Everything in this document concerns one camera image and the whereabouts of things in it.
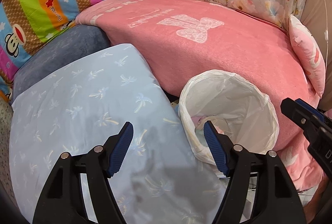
speckled fabric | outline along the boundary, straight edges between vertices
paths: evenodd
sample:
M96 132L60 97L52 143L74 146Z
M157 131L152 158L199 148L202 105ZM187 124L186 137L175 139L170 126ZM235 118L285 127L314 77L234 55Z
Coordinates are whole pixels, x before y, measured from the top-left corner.
M10 199L17 206L9 172L9 133L13 109L0 98L0 180Z

trash inside bin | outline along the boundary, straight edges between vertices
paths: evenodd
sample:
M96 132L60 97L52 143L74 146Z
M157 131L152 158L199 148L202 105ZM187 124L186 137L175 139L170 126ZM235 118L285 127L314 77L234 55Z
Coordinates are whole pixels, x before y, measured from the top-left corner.
M222 70L191 78L181 92L178 113L195 157L212 165L215 161L200 130L207 120L253 153L272 150L279 133L269 96L240 75Z

light blue sheet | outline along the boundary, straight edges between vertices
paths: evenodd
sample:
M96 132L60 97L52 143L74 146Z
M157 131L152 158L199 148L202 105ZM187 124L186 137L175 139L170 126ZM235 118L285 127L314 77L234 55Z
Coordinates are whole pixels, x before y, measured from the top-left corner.
M53 72L12 106L11 179L29 222L59 155L87 153L130 121L134 139L110 180L127 223L212 223L225 187L208 164L195 159L179 118L131 44ZM96 221L84 178L83 192L88 215Z

pink pillow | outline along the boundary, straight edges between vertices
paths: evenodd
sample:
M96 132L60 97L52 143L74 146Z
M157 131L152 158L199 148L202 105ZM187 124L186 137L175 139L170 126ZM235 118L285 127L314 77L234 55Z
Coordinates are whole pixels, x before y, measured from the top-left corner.
M290 43L320 98L325 88L325 63L316 40L295 16L289 18Z

pink plush fabric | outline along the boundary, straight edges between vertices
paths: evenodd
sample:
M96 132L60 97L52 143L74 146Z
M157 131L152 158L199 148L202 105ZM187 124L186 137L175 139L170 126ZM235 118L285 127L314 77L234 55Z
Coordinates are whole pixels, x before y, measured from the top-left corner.
M275 106L280 125L275 150L289 164L297 188L319 183L322 170L306 151L303 132L280 111L287 97L316 107L319 96L289 37L276 26L195 0L104 0L80 13L76 23L102 28L113 45L132 43L160 85L177 96L191 77L206 70L246 78Z
M290 43L320 98L325 88L325 63L316 40L295 16L289 18Z

